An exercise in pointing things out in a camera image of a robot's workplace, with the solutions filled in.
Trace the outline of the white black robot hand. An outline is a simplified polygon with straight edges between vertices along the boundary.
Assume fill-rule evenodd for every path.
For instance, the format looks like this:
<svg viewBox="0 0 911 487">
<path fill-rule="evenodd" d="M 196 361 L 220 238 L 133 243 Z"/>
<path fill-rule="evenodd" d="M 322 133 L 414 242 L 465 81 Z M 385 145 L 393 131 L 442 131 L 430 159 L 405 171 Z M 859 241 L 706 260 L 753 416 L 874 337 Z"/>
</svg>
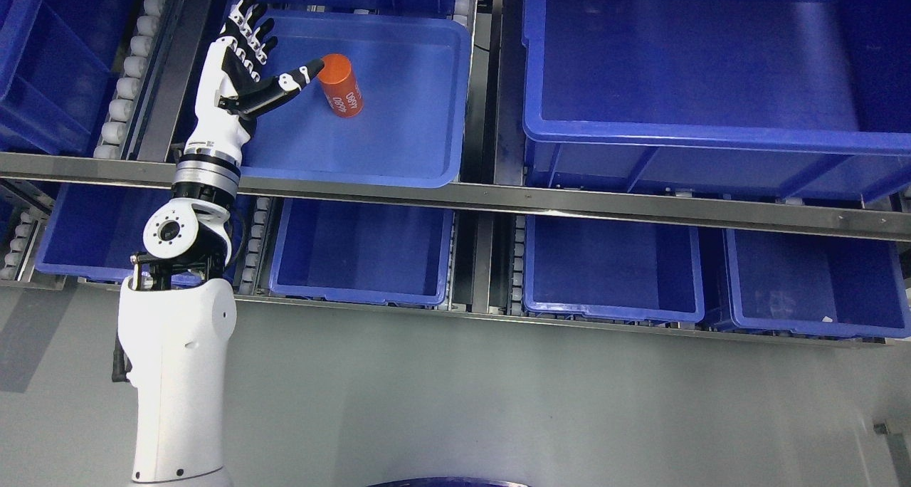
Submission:
<svg viewBox="0 0 911 487">
<path fill-rule="evenodd" d="M 260 0 L 231 4 L 202 65 L 196 124 L 184 153 L 212 156 L 237 168 L 258 118 L 296 98 L 325 68 L 315 58 L 277 75 L 263 74 L 278 44 L 271 35 L 274 19 L 264 17 L 267 8 Z"/>
</svg>

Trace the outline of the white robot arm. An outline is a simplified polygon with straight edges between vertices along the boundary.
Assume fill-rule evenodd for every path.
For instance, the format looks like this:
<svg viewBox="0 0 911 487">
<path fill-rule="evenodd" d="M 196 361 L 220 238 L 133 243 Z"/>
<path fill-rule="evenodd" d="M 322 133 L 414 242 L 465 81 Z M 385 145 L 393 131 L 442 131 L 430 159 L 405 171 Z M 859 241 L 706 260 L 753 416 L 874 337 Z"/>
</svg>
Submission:
<svg viewBox="0 0 911 487">
<path fill-rule="evenodd" d="M 232 485 L 223 399 L 237 312 L 224 273 L 241 160 L 238 147 L 189 143 L 124 279 L 117 338 L 139 396 L 132 486 Z"/>
</svg>

